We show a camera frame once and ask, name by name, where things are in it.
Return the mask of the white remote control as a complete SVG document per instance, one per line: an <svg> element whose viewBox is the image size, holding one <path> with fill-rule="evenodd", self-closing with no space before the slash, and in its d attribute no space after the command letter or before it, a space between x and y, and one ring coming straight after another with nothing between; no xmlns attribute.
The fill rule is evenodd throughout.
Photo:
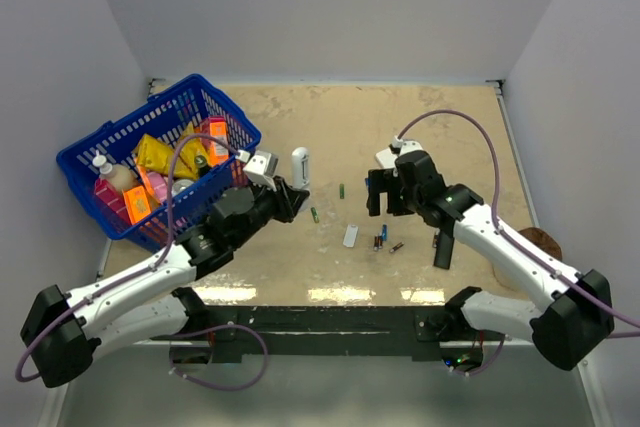
<svg viewBox="0 0 640 427"><path fill-rule="evenodd" d="M292 181L296 189L310 189L309 159L310 153L306 147L297 147L292 151Z"/></svg>

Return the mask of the white battery cover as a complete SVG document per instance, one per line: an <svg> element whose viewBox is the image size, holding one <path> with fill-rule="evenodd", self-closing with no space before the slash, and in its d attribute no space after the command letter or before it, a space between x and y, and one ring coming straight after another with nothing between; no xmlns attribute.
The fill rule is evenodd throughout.
<svg viewBox="0 0 640 427"><path fill-rule="evenodd" d="M355 246L358 230L359 228L355 224L349 224L346 227L344 238L343 238L343 245L345 247L353 248Z"/></svg>

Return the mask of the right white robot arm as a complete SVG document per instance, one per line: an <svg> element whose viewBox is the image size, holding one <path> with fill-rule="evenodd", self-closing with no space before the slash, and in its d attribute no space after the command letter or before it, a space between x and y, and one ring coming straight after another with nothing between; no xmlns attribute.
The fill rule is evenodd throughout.
<svg viewBox="0 0 640 427"><path fill-rule="evenodd" d="M459 241L486 258L524 291L525 301L468 287L451 298L445 326L459 340L492 331L531 342L553 366L570 371L614 330L608 280L581 273L547 255L517 231L494 218L491 207L463 184L448 185L431 157L415 142L376 153L368 172L367 208L380 213L380 196L393 216L419 215L440 233L446 267Z"/></svg>

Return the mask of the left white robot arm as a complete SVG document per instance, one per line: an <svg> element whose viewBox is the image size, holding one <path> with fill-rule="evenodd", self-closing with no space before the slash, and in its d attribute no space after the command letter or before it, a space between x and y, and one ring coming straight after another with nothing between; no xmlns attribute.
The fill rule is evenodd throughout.
<svg viewBox="0 0 640 427"><path fill-rule="evenodd" d="M84 287L41 290L20 330L26 351L17 381L56 388L139 340L200 337L206 308L189 283L229 264L270 221L292 222L309 197L309 183L289 185L280 176L268 185L231 188L201 223L149 258Z"/></svg>

